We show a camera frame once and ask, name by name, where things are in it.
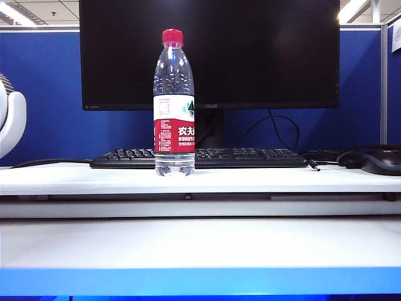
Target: computer monitor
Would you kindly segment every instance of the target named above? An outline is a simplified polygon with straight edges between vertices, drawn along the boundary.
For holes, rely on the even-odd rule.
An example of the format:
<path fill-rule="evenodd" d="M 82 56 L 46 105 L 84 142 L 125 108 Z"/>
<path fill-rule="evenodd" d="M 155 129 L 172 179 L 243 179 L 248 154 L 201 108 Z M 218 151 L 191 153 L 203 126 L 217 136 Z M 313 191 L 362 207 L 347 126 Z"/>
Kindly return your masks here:
<path fill-rule="evenodd" d="M 340 0 L 81 0 L 84 110 L 152 110 L 167 28 L 184 33 L 195 109 L 338 105 Z"/>

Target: red label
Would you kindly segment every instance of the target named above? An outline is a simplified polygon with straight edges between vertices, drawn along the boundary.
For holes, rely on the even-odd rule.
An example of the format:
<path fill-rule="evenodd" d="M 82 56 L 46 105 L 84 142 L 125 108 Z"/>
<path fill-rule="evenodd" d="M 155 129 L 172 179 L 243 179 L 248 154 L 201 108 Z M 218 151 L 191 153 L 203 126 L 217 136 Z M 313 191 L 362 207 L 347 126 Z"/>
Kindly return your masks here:
<path fill-rule="evenodd" d="M 155 152 L 194 152 L 195 122 L 155 120 Z"/>

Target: water bottle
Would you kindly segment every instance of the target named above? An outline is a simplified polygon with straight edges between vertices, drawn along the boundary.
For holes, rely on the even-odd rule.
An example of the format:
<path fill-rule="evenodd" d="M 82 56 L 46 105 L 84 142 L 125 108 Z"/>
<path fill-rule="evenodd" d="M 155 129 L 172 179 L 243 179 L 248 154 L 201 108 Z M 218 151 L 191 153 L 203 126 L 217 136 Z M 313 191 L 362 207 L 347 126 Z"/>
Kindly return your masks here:
<path fill-rule="evenodd" d="M 188 176 L 195 170 L 194 81 L 182 32 L 167 29 L 162 39 L 153 89 L 155 169 L 161 176 Z"/>

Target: bottle label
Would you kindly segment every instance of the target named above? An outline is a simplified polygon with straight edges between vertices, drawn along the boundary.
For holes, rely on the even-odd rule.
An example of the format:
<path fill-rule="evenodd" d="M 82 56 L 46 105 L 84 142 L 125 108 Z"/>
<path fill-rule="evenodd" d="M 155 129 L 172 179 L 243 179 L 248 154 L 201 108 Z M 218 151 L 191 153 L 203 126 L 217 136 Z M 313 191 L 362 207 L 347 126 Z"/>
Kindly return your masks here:
<path fill-rule="evenodd" d="M 155 152 L 194 152 L 194 97 L 157 95 L 153 108 Z"/>

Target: black keyboard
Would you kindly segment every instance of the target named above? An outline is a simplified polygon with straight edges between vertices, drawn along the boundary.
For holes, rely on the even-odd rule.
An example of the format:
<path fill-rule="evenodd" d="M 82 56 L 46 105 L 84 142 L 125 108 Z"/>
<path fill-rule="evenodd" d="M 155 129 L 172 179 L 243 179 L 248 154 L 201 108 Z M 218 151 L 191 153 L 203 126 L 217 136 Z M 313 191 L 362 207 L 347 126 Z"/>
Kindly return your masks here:
<path fill-rule="evenodd" d="M 288 149 L 197 149 L 195 168 L 305 167 L 307 160 Z M 153 149 L 116 149 L 91 161 L 92 168 L 152 169 Z"/>

